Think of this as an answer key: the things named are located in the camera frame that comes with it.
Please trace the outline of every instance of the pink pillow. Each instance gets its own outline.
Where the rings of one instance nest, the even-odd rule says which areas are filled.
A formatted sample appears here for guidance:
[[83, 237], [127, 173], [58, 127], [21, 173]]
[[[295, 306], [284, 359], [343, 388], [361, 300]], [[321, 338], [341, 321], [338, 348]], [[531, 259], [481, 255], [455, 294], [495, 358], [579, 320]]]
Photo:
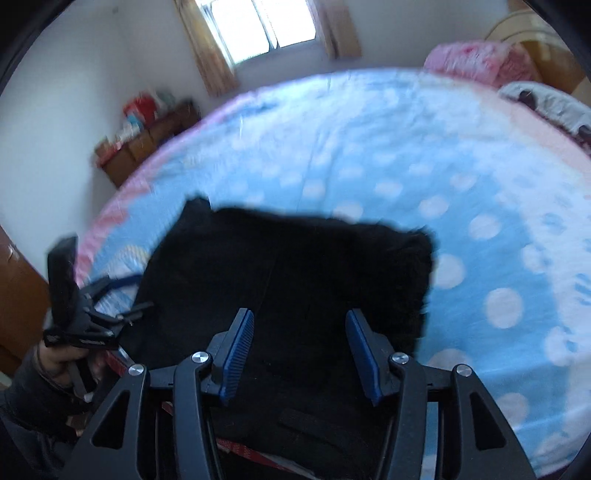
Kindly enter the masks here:
[[497, 88], [538, 78], [534, 62], [522, 45], [492, 41], [438, 45], [425, 60], [425, 69]]

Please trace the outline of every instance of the black cloth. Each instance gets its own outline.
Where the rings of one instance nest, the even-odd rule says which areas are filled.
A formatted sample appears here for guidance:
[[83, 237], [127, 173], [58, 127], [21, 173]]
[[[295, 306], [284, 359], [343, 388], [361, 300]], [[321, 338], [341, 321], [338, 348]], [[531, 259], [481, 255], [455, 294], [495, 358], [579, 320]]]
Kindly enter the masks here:
[[67, 462], [76, 433], [66, 426], [83, 404], [50, 385], [25, 356], [12, 385], [0, 392], [0, 465], [7, 480], [54, 479]]
[[[236, 398], [213, 412], [216, 435], [321, 476], [369, 478], [392, 410], [363, 396], [345, 314], [361, 308], [395, 349], [413, 353], [432, 250], [422, 231], [212, 211], [194, 199], [145, 270], [135, 302], [155, 309], [123, 330], [121, 345], [149, 368], [175, 365], [251, 309], [254, 341]], [[281, 475], [271, 470], [256, 475]]]

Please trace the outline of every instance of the beige curtain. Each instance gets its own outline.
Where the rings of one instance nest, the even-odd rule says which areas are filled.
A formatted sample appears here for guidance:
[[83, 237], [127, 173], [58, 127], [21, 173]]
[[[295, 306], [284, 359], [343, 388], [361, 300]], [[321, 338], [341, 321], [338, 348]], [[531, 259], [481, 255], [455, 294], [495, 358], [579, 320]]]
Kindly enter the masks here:
[[318, 38], [331, 59], [360, 57], [361, 45], [345, 0], [307, 0]]
[[224, 56], [212, 29], [195, 0], [174, 0], [193, 47], [197, 68], [207, 92], [220, 96], [238, 87], [229, 59]]

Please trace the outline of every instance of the pink bedsheet border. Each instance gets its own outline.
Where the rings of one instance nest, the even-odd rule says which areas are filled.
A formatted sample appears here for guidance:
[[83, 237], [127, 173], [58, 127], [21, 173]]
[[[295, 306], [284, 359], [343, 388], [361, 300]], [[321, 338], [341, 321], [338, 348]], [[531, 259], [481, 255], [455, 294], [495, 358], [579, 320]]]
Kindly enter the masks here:
[[128, 217], [127, 208], [136, 198], [149, 193], [150, 182], [159, 169], [170, 158], [170, 155], [182, 147], [196, 132], [209, 125], [221, 123], [228, 115], [252, 102], [257, 97], [257, 92], [248, 92], [238, 95], [236, 98], [217, 108], [195, 127], [190, 128], [181, 135], [175, 137], [163, 147], [159, 148], [143, 165], [138, 168], [125, 184], [115, 193], [101, 210], [90, 229], [84, 235], [78, 248], [76, 258], [76, 283], [82, 286], [88, 280], [95, 256], [103, 243], [117, 225], [122, 224]]

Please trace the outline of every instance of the metal screw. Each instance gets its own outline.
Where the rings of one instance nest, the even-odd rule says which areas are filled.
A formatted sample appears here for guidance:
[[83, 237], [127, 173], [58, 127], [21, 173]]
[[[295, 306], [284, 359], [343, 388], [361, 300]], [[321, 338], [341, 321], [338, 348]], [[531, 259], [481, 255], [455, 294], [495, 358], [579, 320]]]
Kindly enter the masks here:
[[144, 366], [140, 364], [133, 364], [127, 371], [132, 377], [137, 377], [138, 375], [144, 373]]
[[525, 106], [531, 108], [533, 111], [537, 108], [538, 102], [531, 90], [523, 90], [519, 93], [518, 101]]
[[464, 364], [460, 364], [456, 367], [456, 372], [458, 375], [461, 375], [463, 377], [469, 377], [470, 375], [472, 375], [472, 369]]
[[209, 360], [209, 353], [207, 352], [197, 352], [191, 356], [191, 360], [196, 364], [204, 364]]
[[588, 125], [581, 125], [579, 128], [579, 136], [587, 143], [591, 142], [591, 127]]
[[407, 364], [408, 363], [408, 355], [406, 353], [402, 353], [402, 352], [396, 352], [393, 353], [390, 358], [392, 359], [392, 362], [394, 362], [395, 364]]

